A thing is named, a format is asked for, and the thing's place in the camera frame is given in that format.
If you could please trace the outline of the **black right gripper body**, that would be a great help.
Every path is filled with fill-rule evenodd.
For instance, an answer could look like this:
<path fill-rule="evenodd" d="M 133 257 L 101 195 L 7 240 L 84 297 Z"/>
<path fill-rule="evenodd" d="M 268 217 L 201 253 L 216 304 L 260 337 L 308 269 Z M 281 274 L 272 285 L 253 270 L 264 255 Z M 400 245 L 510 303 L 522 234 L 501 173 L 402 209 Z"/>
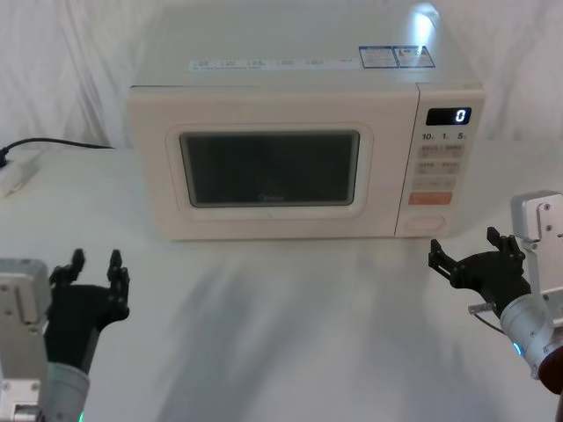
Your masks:
<path fill-rule="evenodd" d="M 477 292 L 486 303 L 494 305 L 494 314 L 501 317 L 511 302 L 531 293 L 530 283 L 523 277 L 524 260 L 522 252 L 472 255 L 454 266 L 450 285 Z"/>

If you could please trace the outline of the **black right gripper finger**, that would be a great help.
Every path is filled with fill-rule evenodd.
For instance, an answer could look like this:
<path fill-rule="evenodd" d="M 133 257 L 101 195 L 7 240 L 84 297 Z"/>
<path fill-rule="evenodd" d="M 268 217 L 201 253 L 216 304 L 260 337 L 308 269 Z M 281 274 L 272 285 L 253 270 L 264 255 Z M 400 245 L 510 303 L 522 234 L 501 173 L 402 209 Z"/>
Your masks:
<path fill-rule="evenodd" d="M 446 278 L 449 282 L 458 282 L 460 272 L 459 262 L 448 256 L 436 239 L 430 241 L 428 266 L 441 274 L 441 276 Z"/>
<path fill-rule="evenodd" d="M 495 227 L 490 226 L 486 231 L 486 239 L 516 268 L 523 268 L 525 254 L 520 250 L 514 235 L 503 236 Z"/>

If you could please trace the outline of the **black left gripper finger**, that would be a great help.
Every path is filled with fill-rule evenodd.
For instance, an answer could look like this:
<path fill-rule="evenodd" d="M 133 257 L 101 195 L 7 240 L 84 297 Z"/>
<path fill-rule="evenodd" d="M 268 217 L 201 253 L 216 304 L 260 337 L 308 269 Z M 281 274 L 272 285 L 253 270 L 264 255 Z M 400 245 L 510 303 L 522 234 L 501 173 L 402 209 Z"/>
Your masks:
<path fill-rule="evenodd" d="M 49 277 L 51 288 L 65 287 L 71 285 L 78 279 L 85 264 L 83 249 L 75 249 L 70 262 L 65 266 L 57 266 Z"/>
<path fill-rule="evenodd" d="M 106 275 L 110 284 L 109 300 L 116 303 L 120 309 L 127 309 L 130 278 L 128 269 L 122 265 L 119 250 L 112 251 Z"/>

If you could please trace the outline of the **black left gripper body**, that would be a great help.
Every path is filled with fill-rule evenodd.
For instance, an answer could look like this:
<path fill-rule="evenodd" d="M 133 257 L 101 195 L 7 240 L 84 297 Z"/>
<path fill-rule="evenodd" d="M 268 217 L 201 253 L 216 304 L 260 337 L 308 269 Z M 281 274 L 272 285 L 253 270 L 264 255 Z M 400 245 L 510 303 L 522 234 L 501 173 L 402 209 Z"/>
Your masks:
<path fill-rule="evenodd" d="M 45 344 L 48 361 L 90 372 L 101 332 L 128 318 L 128 289 L 67 285 L 52 290 Z"/>

